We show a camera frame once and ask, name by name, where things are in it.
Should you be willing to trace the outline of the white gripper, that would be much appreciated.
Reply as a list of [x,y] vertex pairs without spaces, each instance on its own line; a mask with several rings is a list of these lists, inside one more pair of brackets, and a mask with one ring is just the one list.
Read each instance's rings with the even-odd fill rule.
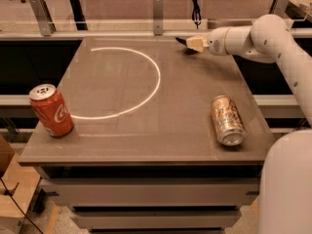
[[186,46],[194,51],[203,53],[206,49],[216,56],[226,56],[226,35],[229,27],[220,27],[211,31],[207,38],[204,36],[193,36],[186,39]]

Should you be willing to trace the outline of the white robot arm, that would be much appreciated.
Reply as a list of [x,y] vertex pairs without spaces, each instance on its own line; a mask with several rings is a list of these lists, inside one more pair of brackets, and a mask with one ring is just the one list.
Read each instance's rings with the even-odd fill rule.
[[[294,41],[288,24],[264,15],[251,26],[220,27],[186,39],[213,55],[274,62],[312,125],[312,57]],[[312,234],[312,131],[292,132],[268,151],[258,196],[257,234]]]

